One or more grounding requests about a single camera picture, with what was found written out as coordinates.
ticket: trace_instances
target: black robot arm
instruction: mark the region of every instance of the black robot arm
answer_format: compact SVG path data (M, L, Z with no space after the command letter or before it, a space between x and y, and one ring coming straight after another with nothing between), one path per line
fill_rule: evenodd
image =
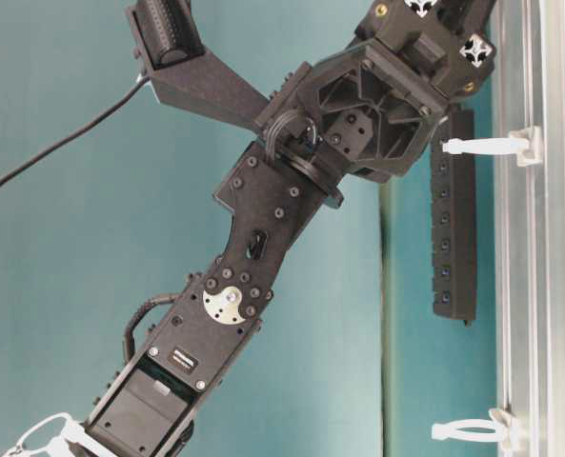
M202 44L187 0L128 9L135 55L161 103L257 136L214 195L232 214L224 253L190 276L140 349L126 345L125 368L85 424L92 438L118 457L182 450L198 410L261 329L286 252L323 204L341 206L342 178L405 174L492 73L484 25L493 5L376 1L345 50L302 64L270 100Z

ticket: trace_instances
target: black cable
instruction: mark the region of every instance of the black cable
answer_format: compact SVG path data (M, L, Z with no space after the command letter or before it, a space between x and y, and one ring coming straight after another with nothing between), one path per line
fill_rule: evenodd
M44 158L46 158L48 155L50 155L52 152L55 152L56 150L62 148L63 146L67 145L68 143L70 143L71 141L77 139L78 137L84 135L85 133L87 133L88 131L90 131L91 129L93 129L94 127L98 126L100 123L102 123L104 120L106 120L108 117L110 117L112 114L114 114L115 112L117 112L119 109L121 109L124 105L126 105L132 98L133 96L140 90L142 89L142 87L147 84L149 81L151 80L151 78L149 77L145 77L142 78L140 81L138 81L133 88L131 88L131 90L121 99L119 100L116 104L114 104L112 107L110 107L109 109L107 109L106 111L104 111L102 114L100 114L98 117L96 117L95 119L93 119L91 122L89 122L87 125L85 125L84 127L82 127L81 129L75 131L74 133L72 133L71 135L67 136L66 138L64 138L63 140L58 141L57 143L49 146L48 148L46 148L45 150L43 150L42 152L39 152L38 154L36 154L34 157L32 157L28 162L25 162L24 164L22 164L20 167L18 167L17 169L14 169L13 171L11 171L10 173L6 174L5 176L2 176L0 178L0 188L2 188L3 186L5 186L9 181L11 181L12 179L16 178L17 176L19 176L21 173L23 173L24 171L26 171L27 169L31 168L32 166L36 165L38 162L40 162L41 160L43 160Z
M157 307L162 305L170 305L174 303L180 297L179 293L164 293L162 295L157 295L145 302L145 304L138 309L131 317L130 321L126 325L126 330L123 332L123 358L128 364L136 353L136 343L133 339L133 331L136 330L138 324L142 322L147 314L153 311Z

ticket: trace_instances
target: teal wall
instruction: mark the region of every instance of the teal wall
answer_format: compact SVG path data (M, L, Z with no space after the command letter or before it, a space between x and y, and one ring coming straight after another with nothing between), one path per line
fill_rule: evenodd
M488 85L469 104L476 137L492 135ZM494 168L477 158L477 320L433 314L430 156L383 189L386 449L393 457L496 455L495 445L431 440L431 426L489 419L496 406Z
M0 174L132 84L121 0L0 0ZM195 0L204 40L264 93L342 49L369 0ZM137 97L0 194L0 453L91 410L142 301L225 246L211 198L251 136ZM183 455L381 454L377 188L349 179L289 255L276 300Z

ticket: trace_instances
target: bolt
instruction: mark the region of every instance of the bolt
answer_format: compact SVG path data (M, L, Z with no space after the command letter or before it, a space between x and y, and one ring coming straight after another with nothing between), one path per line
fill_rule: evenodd
M228 303L235 303L235 302L237 302L237 299L238 299L239 297L237 296L237 293L231 292L231 293L230 293L229 295L227 295L227 297L225 297L225 298L227 298L227 302L228 302Z
M386 14L388 14L388 7L383 3L377 5L377 7L375 8L375 15L377 17L384 17Z

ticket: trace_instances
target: wire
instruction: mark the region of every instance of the wire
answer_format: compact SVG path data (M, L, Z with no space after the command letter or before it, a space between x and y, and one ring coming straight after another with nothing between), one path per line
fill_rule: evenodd
M106 111L104 111L102 114L100 114L98 117L96 117L95 119L93 119L91 122L89 122L88 124L86 124L84 127L82 127L79 130L76 130L75 132L71 133L69 136L67 136L66 138L58 141L57 143L54 143L53 145L49 146L48 148L44 149L43 151L39 152L38 154L36 154L34 157L32 157L29 161L25 162L24 164L22 164L21 166L19 166L17 169L14 169L13 171L11 171L10 173L2 176L0 178L0 189L5 186L9 181L11 181L12 179L16 178L17 176L19 176L20 174L22 174L24 171L26 171L27 169L30 169L31 167L33 167L34 165L36 165L37 163L39 163L41 160L45 159L47 156L49 156L50 154L52 154L53 152L55 152L56 150L62 148L63 146L67 145L68 143L70 143L71 141L79 138L80 136L83 136L85 133L87 133L88 131L92 130L94 127L98 126L99 124L101 124L104 120L106 120L107 118L109 118L112 114L114 114L115 112L117 112L119 109L121 109L124 105L126 105L132 98L133 96L140 90L142 89L142 87L147 84L149 81L151 81L151 78L149 77L144 77L142 79L140 79L134 86L133 88L131 88L131 90L121 99L119 100L116 104L114 104L112 107L110 107L109 109L107 109Z

